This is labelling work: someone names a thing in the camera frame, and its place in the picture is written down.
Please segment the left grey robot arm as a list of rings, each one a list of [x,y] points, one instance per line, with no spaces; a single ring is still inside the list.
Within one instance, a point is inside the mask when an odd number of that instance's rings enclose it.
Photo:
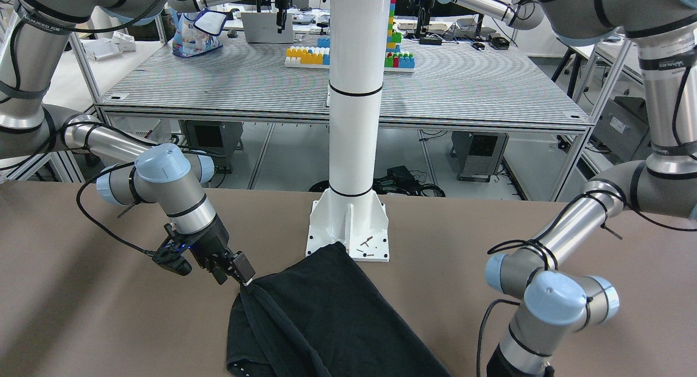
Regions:
[[[625,210],[695,220],[695,0],[535,0],[567,44],[594,44],[617,28],[637,45],[650,156],[590,179],[530,240],[490,249],[488,285],[517,310],[486,365],[488,376],[550,376],[572,332],[614,317],[619,296],[600,277],[560,271],[575,248]]]

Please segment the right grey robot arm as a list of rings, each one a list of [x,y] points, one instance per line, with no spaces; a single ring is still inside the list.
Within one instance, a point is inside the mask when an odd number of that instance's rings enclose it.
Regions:
[[[15,16],[2,47],[2,158],[55,151],[89,152],[111,164],[90,184],[115,205],[154,203],[168,218],[167,237],[155,251],[134,246],[177,275],[199,267],[217,283],[234,278],[249,285],[254,268],[241,251],[228,248],[229,234],[202,188],[212,178],[212,160],[201,151],[185,154],[172,143],[137,138],[90,114],[44,103],[70,34],[94,9],[116,14],[127,26],[154,17],[167,0],[16,0]]]

